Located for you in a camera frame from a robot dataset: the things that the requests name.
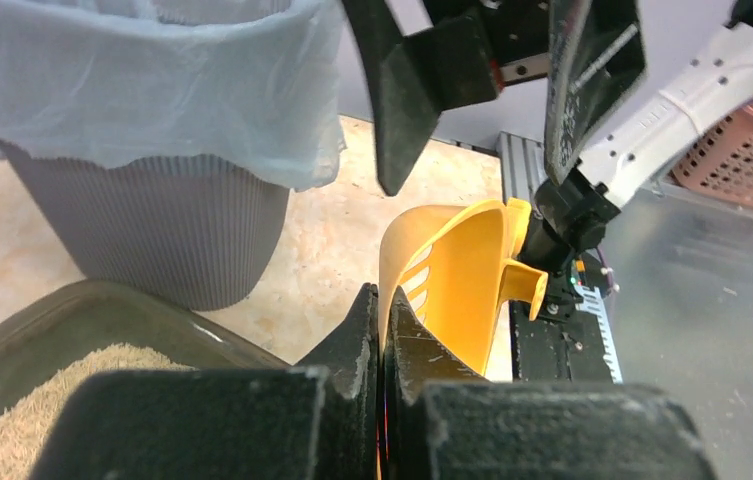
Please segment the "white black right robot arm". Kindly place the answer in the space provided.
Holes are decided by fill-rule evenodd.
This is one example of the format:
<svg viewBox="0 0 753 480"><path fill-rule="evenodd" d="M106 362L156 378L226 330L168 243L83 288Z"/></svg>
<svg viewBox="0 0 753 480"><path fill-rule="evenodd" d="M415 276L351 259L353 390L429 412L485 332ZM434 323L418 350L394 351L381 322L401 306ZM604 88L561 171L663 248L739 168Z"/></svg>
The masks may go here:
<svg viewBox="0 0 753 480"><path fill-rule="evenodd" d="M548 82L541 222L520 257L559 274L596 247L635 191L709 128L753 100L753 1L666 87L604 140L592 136L646 70L633 1L428 1L431 27L404 35L384 1L343 5L375 126L375 167L397 194L442 113Z"/></svg>

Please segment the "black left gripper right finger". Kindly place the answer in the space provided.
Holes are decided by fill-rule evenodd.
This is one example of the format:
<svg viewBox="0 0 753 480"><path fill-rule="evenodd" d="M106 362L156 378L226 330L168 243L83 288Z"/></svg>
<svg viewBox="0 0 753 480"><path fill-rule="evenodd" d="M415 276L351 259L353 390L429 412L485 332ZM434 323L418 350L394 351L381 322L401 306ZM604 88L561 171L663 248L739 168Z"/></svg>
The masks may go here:
<svg viewBox="0 0 753 480"><path fill-rule="evenodd" d="M450 438L449 417L438 409L435 395L444 383L481 379L423 326L398 288L383 356L385 479L443 477L438 455Z"/></svg>

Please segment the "dark translucent litter box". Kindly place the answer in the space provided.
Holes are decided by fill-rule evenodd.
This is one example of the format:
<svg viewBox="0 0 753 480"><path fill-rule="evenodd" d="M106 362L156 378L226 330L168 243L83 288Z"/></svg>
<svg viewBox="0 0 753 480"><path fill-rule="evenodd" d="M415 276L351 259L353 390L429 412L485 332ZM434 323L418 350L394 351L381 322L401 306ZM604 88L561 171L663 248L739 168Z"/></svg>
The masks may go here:
<svg viewBox="0 0 753 480"><path fill-rule="evenodd" d="M126 285L85 280L0 323L0 415L56 372L114 344L151 348L199 368L273 368L286 361L228 329Z"/></svg>

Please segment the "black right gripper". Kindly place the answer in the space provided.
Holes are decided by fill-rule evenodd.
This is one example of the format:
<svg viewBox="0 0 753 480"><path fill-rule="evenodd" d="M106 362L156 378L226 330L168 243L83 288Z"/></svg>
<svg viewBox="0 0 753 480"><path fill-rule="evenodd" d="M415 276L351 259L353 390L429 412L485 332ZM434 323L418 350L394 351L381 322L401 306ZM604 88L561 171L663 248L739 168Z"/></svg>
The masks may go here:
<svg viewBox="0 0 753 480"><path fill-rule="evenodd" d="M547 75L544 169L560 185L646 70L635 0L423 5L432 27L404 35L387 2L343 4L370 97L377 180L388 196L405 184L443 112L496 99L502 79L516 85Z"/></svg>

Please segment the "yellow litter scoop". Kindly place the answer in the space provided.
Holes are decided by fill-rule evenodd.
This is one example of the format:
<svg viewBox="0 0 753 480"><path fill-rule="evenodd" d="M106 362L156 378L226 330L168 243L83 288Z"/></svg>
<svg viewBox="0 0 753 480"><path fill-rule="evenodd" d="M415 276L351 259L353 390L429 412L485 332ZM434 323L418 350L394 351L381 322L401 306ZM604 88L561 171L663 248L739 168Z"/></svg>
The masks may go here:
<svg viewBox="0 0 753 480"><path fill-rule="evenodd" d="M543 304L548 273L516 259L531 217L531 204L516 198L424 205L397 216L380 242L380 347L387 347L396 290L418 277L406 294L413 313L460 361L485 373L502 305L524 302L535 320Z"/></svg>

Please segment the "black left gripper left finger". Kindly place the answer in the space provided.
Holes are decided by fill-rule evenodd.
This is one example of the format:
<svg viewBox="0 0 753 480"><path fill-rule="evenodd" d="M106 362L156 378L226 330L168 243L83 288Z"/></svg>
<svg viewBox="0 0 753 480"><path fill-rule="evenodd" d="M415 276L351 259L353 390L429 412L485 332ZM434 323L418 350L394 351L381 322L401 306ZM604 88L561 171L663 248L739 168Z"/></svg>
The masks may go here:
<svg viewBox="0 0 753 480"><path fill-rule="evenodd" d="M365 283L341 323L298 362L319 374L310 443L316 479L376 477L378 340L378 289Z"/></svg>

